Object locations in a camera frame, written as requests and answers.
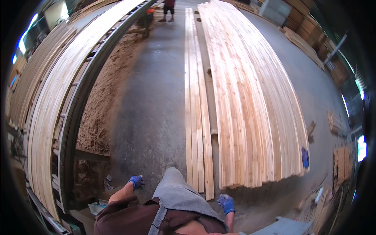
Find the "metal pipe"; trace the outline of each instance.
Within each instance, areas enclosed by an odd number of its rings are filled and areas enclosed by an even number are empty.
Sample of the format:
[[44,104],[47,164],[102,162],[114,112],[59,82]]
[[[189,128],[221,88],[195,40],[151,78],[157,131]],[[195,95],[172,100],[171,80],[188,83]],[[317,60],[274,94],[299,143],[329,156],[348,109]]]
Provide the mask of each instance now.
[[329,62],[329,60],[334,56],[334,54],[340,49],[340,46],[343,44],[346,38],[347,38],[347,34],[345,33],[345,35],[343,35],[341,41],[338,43],[334,51],[332,51],[330,55],[324,60],[324,65],[326,65]]

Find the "hand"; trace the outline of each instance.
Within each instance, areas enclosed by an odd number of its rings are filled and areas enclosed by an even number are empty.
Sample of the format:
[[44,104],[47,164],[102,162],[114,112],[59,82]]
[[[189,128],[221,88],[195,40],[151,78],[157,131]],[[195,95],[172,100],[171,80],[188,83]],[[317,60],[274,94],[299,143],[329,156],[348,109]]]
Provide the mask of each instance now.
[[145,185],[142,175],[132,176],[130,180],[128,180],[128,183],[129,182],[133,183],[133,191],[136,190],[137,188],[141,188],[141,185]]
[[230,212],[235,212],[234,200],[228,194],[221,194],[217,200],[218,205],[221,205],[224,215],[227,215]]

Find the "concrete floor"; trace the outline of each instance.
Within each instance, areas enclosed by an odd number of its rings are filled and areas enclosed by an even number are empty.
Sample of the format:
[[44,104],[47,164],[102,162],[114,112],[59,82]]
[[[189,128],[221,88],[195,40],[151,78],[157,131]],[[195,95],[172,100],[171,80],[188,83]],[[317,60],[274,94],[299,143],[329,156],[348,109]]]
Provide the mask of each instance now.
[[[142,174],[146,187],[135,192],[141,203],[152,197],[168,162],[175,161],[186,177],[184,13],[185,7],[196,10],[200,2],[176,2],[175,22],[155,27],[145,40],[133,75],[124,84],[112,138],[110,175],[114,187],[117,187],[124,185],[130,176]],[[342,117],[346,117],[346,110],[340,91],[327,71],[323,72],[291,44],[276,26],[249,12],[242,12],[265,36],[285,67],[299,98],[306,125],[312,120],[317,123],[314,142],[309,146],[311,171],[303,177],[294,176],[254,189],[218,189],[218,139],[213,136],[215,197],[221,193],[230,194],[237,210],[235,231],[251,233],[271,224],[278,215],[295,218],[292,208],[316,189],[326,175],[324,183],[332,184],[333,150],[341,140],[329,131],[327,110],[334,110]],[[205,67],[208,61],[203,47],[201,45]],[[210,105],[214,103],[214,97],[210,91],[208,98],[212,123],[214,108]],[[214,200],[210,205],[222,213]]]

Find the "metal rail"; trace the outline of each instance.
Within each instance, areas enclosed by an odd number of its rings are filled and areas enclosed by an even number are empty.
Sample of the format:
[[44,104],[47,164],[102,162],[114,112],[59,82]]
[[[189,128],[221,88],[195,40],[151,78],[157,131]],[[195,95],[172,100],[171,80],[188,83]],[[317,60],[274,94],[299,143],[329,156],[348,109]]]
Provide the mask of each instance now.
[[77,136],[86,101],[89,98],[90,92],[104,63],[110,56],[120,38],[138,20],[139,17],[146,15],[146,10],[156,1],[157,0],[146,0],[142,2],[132,11],[127,13],[124,16],[126,17],[125,19],[123,19],[123,17],[118,21],[118,23],[111,27],[111,29],[104,34],[102,39],[98,41],[97,45],[93,47],[93,50],[88,54],[87,58],[82,62],[82,65],[86,62],[89,62],[89,64],[86,66],[79,81],[71,84],[71,88],[74,87],[73,95],[70,98],[67,110],[60,115],[63,121],[58,139],[59,147],[57,151],[57,178],[59,179],[59,184],[54,184],[53,187],[54,190],[57,190],[59,193],[59,198],[56,200],[56,204],[59,208],[61,208],[63,213],[67,213],[69,210],[74,209],[75,206],[73,193],[74,156],[76,154]]

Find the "brown shirt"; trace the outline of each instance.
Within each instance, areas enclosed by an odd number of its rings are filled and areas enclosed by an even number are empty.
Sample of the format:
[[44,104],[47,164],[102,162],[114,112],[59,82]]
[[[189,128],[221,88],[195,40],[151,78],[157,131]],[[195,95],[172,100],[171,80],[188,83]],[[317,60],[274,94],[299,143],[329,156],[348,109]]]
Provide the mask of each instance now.
[[[137,196],[133,194],[111,202],[96,216],[94,235],[147,235],[159,209],[159,198],[155,197],[145,204],[128,207],[130,202],[136,200]],[[226,233],[223,223],[216,218],[192,211],[167,210],[165,219],[159,227],[159,234],[176,234],[176,229],[193,220],[201,223],[208,233]]]

